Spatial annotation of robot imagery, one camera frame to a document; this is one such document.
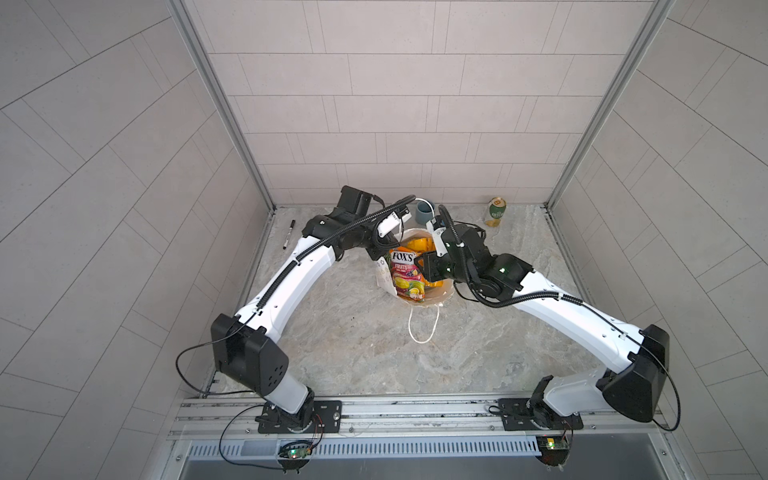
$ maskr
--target white bag handle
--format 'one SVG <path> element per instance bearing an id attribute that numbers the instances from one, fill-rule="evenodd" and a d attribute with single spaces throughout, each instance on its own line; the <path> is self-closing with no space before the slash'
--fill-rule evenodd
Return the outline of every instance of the white bag handle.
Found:
<path id="1" fill-rule="evenodd" d="M 413 306 L 411 306 L 411 314 L 408 315 L 408 334 L 411 336 L 411 339 L 413 339 L 416 343 L 427 343 L 429 340 L 432 339 L 432 337 L 435 335 L 435 329 L 437 328 L 437 321 L 440 319 L 440 304 L 437 305 L 437 317 L 435 318 L 435 325 L 432 326 L 432 333 L 429 334 L 429 338 L 424 340 L 423 342 L 419 342 L 414 336 L 413 332 L 411 331 L 411 318 L 413 317 Z"/>

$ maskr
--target black mounting plate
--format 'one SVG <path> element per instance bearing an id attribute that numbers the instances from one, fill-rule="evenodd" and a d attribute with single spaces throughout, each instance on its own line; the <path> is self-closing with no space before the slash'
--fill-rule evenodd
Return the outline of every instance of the black mounting plate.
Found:
<path id="1" fill-rule="evenodd" d="M 502 423 L 504 424 L 505 432 L 517 432 L 520 430 L 541 430 L 531 421 L 531 414 L 528 412 L 526 404 L 528 399 L 499 399 L 498 408 L 503 412 L 510 412 L 511 415 L 502 415 Z M 557 413 L 552 413 L 554 428 L 551 430 L 568 429 L 581 430 L 584 428 L 584 423 L 581 421 L 580 415 L 570 415 L 567 417 L 561 417 Z"/>
<path id="2" fill-rule="evenodd" d="M 312 435 L 315 431 L 315 423 L 317 422 L 314 413 L 320 416 L 320 428 L 323 429 L 323 433 L 339 433 L 339 425 L 341 424 L 341 400 L 315 400 L 313 420 L 303 432 L 294 432 L 293 430 L 288 429 L 288 427 L 279 424 L 277 409 L 271 409 L 270 405 L 267 404 L 264 406 L 260 416 L 260 418 L 265 419 L 266 422 L 259 423 L 259 433 L 295 433 L 304 436 Z M 333 414 L 335 413 L 339 413 L 338 420 L 333 419 Z"/>

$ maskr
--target metal corner post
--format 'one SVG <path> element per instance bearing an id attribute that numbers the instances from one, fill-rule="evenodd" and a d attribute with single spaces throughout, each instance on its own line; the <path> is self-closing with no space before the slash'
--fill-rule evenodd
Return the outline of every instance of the metal corner post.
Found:
<path id="1" fill-rule="evenodd" d="M 659 32 L 661 24 L 664 23 L 664 20 L 667 18 L 667 13 L 674 1 L 675 0 L 656 0 L 650 7 L 650 11 L 648 11 L 645 20 L 643 20 L 643 24 L 640 26 L 640 30 L 637 32 L 637 35 L 635 35 L 629 50 L 627 50 L 627 54 L 624 56 L 624 60 L 622 60 L 619 69 L 616 71 L 614 79 L 608 86 L 608 89 L 606 90 L 605 95 L 603 95 L 598 108 L 594 111 L 592 118 L 589 120 L 589 125 L 586 130 L 584 130 L 584 134 L 581 135 L 581 139 L 579 140 L 578 145 L 576 145 L 576 149 L 574 150 L 573 155 L 571 155 L 571 159 L 565 165 L 560 180 L 558 180 L 558 183 L 554 186 L 552 195 L 550 195 L 545 203 L 548 210 L 552 211 L 555 205 L 558 204 L 558 201 L 560 201 L 565 188 L 568 186 L 568 182 L 571 181 L 571 178 L 575 175 L 578 166 L 589 151 L 589 147 L 592 145 L 592 142 L 594 142 L 594 139 L 597 138 L 598 133 L 600 133 L 600 129 L 602 129 L 603 124 L 605 124 L 608 115 L 614 109 L 621 93 L 629 83 L 630 78 L 632 78 L 632 74 L 643 59 L 643 56 L 648 50 L 651 42 L 654 40 L 654 37 Z"/>
<path id="2" fill-rule="evenodd" d="M 234 113 L 232 112 L 232 107 L 230 106 L 229 101 L 227 101 L 227 96 L 224 94 L 213 65 L 210 64 L 210 60 L 205 53 L 205 48 L 200 42 L 200 37 L 190 19 L 184 0 L 166 0 L 166 2 L 168 4 L 170 16 L 176 22 L 176 26 L 179 28 L 184 43 L 187 44 L 187 49 L 192 56 L 192 60 L 194 61 L 197 70 L 200 72 L 200 76 L 203 78 L 203 83 L 210 92 L 210 96 L 214 101 L 214 105 L 216 105 L 216 109 L 222 115 L 224 127 L 227 129 L 230 138 L 232 138 L 237 153 L 240 154 L 240 158 L 243 159 L 243 162 L 248 169 L 248 173 L 250 173 L 250 176 L 256 182 L 256 186 L 258 187 L 261 196 L 264 198 L 266 205 L 274 212 L 276 208 L 275 202 L 272 199 L 269 190 L 266 188 L 264 179 L 259 173 L 256 161 L 253 159 L 253 155 L 248 148 L 243 132 L 240 131 L 240 127 L 237 125 Z"/>

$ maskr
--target robotic arm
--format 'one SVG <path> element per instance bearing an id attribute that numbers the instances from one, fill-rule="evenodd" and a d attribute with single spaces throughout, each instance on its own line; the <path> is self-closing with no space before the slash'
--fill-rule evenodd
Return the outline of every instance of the robotic arm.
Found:
<path id="1" fill-rule="evenodd" d="M 302 230 L 303 237 L 280 272 L 234 318 L 219 316 L 211 327 L 216 367 L 275 405 L 281 422 L 306 428 L 313 415 L 311 389 L 287 372 L 288 358 L 277 346 L 296 305 L 314 282 L 345 250 L 364 247 L 372 260 L 396 245 L 391 231 L 410 218 L 406 197 L 367 214 L 373 195 L 343 187 L 331 214 L 319 215 Z M 560 330 L 593 353 L 599 369 L 568 377 L 544 377 L 528 402 L 541 428 L 555 416 L 615 409 L 650 422 L 667 377 L 669 336 L 661 328 L 640 330 L 587 305 L 547 280 L 517 257 L 492 255 L 481 229 L 453 222 L 439 207 L 427 229 L 435 252 L 417 257 L 429 281 L 466 283 L 472 295 L 491 308 L 515 306 Z"/>

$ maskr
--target beverage can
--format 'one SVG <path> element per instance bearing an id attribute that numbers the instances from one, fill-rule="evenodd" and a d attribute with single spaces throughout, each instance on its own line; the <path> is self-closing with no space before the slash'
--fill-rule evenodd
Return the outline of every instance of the beverage can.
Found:
<path id="1" fill-rule="evenodd" d="M 501 197 L 494 197 L 485 209 L 485 224 L 489 227 L 498 227 L 506 210 L 507 202 Z"/>

